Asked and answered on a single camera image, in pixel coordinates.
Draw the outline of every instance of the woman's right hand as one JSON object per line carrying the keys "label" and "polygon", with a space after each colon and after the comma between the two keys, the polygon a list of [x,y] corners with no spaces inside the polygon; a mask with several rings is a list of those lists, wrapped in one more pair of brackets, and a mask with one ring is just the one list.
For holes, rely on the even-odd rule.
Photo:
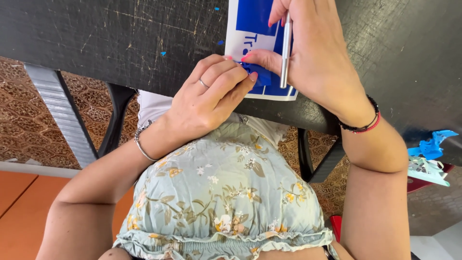
{"label": "woman's right hand", "polygon": [[[289,10],[293,47],[289,84],[351,126],[369,124],[374,109],[347,54],[334,0],[274,0],[269,25]],[[243,62],[258,64],[280,75],[281,55],[252,50]]]}

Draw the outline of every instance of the floral top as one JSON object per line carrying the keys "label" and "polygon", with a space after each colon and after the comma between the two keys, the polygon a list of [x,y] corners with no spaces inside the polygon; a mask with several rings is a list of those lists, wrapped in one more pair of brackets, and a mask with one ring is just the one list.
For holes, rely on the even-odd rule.
{"label": "floral top", "polygon": [[143,259],[251,260],[331,241],[312,188],[276,148],[224,123],[144,171],[114,247]]}

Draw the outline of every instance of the silver bracelet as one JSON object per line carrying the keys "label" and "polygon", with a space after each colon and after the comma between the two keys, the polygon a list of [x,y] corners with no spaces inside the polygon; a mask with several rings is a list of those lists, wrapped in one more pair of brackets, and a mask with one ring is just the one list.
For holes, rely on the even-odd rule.
{"label": "silver bracelet", "polygon": [[148,128],[151,124],[152,124],[152,121],[151,121],[151,120],[148,120],[148,125],[147,125],[146,127],[143,126],[143,127],[140,127],[140,128],[138,128],[138,129],[136,130],[136,132],[135,132],[135,143],[136,143],[136,145],[138,145],[138,148],[139,148],[140,151],[144,154],[144,156],[146,156],[147,159],[149,159],[149,160],[151,160],[151,161],[153,161],[153,162],[156,162],[156,161],[158,161],[158,159],[155,160],[155,159],[149,157],[149,156],[143,151],[143,148],[141,148],[141,144],[140,144],[140,133],[141,133],[144,129]]}

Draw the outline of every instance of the black bracelet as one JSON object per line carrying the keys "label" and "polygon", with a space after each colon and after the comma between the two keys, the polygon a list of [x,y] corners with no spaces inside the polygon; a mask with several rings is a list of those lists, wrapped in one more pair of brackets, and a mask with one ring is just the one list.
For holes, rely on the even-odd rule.
{"label": "black bracelet", "polygon": [[375,102],[375,100],[373,98],[371,98],[371,96],[369,96],[368,94],[366,94],[366,97],[369,99],[372,106],[374,107],[374,110],[375,110],[375,113],[376,113],[376,116],[374,117],[374,120],[370,124],[365,125],[363,127],[353,127],[353,126],[349,126],[349,125],[347,125],[345,123],[342,123],[338,117],[335,117],[337,119],[337,122],[339,123],[339,125],[343,129],[351,131],[351,132],[365,132],[374,123],[374,121],[377,119],[378,113],[379,113],[377,102]]}

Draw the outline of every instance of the woman's left hand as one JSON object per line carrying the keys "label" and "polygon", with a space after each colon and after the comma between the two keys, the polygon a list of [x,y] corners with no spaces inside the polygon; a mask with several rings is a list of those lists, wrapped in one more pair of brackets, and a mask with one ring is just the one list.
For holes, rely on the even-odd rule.
{"label": "woman's left hand", "polygon": [[213,54],[200,60],[162,116],[168,131],[189,142],[218,128],[253,88],[257,77],[229,56]]}

